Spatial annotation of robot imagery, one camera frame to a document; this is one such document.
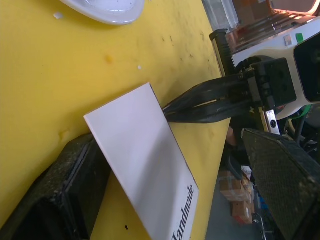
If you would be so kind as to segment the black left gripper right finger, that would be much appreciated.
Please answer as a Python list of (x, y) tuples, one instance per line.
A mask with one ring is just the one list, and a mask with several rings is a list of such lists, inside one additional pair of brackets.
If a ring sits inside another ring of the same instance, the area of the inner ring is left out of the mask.
[(259, 193), (286, 240), (320, 238), (320, 165), (282, 135), (243, 129)]

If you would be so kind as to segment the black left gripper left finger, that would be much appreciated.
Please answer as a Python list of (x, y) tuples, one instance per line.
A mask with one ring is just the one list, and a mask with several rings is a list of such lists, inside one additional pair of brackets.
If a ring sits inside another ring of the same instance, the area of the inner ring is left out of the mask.
[(68, 142), (0, 230), (2, 240), (88, 240), (111, 168), (91, 133)]

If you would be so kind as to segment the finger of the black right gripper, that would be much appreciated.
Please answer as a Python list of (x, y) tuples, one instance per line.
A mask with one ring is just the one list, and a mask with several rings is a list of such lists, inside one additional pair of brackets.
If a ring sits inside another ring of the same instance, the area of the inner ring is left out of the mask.
[(232, 98), (248, 90), (248, 81), (240, 74), (208, 80), (172, 100), (163, 108), (163, 112), (171, 113), (191, 109), (214, 100)]
[(171, 111), (164, 115), (166, 120), (171, 123), (210, 124), (249, 112), (254, 113), (254, 106), (249, 100), (232, 103), (225, 99), (188, 109)]

